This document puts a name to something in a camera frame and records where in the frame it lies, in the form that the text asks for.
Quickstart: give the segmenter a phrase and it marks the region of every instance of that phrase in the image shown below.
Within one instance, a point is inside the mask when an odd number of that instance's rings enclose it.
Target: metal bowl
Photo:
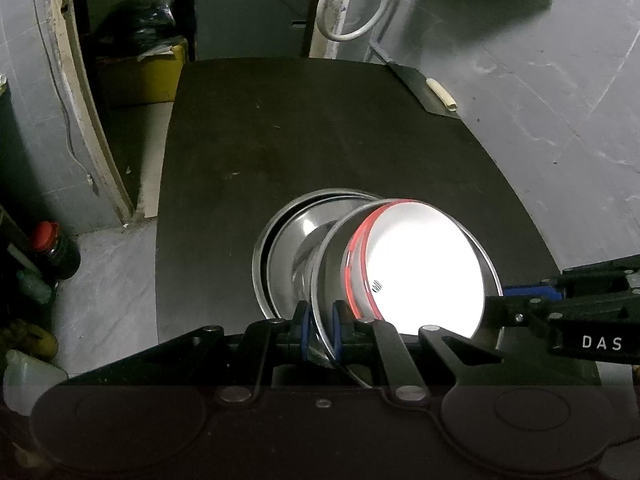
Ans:
[[[311,305],[318,342],[331,362],[335,360],[334,348],[328,335],[332,326],[332,305],[335,300],[346,300],[344,284],[340,275],[345,248],[365,218],[380,206],[390,202],[393,202],[393,200],[371,202],[343,217],[326,234],[317,250],[311,275]],[[466,235],[469,244],[474,250],[476,259],[480,264],[484,295],[501,296],[500,280],[482,245],[464,226],[451,218],[451,216],[447,215],[447,217]],[[499,337],[499,330],[490,330],[481,322],[472,339],[495,348]]]
[[[293,316],[299,300],[309,300],[310,272],[324,236],[340,218],[377,200],[353,189],[321,189],[280,209],[254,248],[252,277],[258,305],[267,318]]]

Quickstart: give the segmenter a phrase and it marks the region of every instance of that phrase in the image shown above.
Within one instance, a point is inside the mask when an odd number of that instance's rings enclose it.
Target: gray floor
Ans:
[[[81,374],[158,344],[156,220],[78,237],[82,264],[60,283],[55,364]]]

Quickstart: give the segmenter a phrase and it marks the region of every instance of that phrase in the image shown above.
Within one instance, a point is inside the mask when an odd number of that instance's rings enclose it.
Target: white plastic container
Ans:
[[[9,350],[6,360],[2,378],[4,402],[10,410],[21,415],[31,415],[36,401],[44,392],[68,379],[64,370],[17,350]]]

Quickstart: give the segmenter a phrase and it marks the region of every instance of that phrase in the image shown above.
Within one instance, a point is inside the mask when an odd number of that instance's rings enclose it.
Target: dark bottle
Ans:
[[[31,249],[42,256],[60,280],[71,278],[80,267],[80,251],[55,222],[40,222],[31,233]]]

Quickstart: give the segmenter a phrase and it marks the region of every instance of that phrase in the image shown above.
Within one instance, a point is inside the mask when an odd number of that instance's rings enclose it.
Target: black tabletop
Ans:
[[[558,272],[462,121],[428,114],[385,66],[324,59],[187,65],[169,126],[156,240],[160,341],[262,314],[255,241],[299,195],[350,187],[431,203],[487,250],[503,285]]]

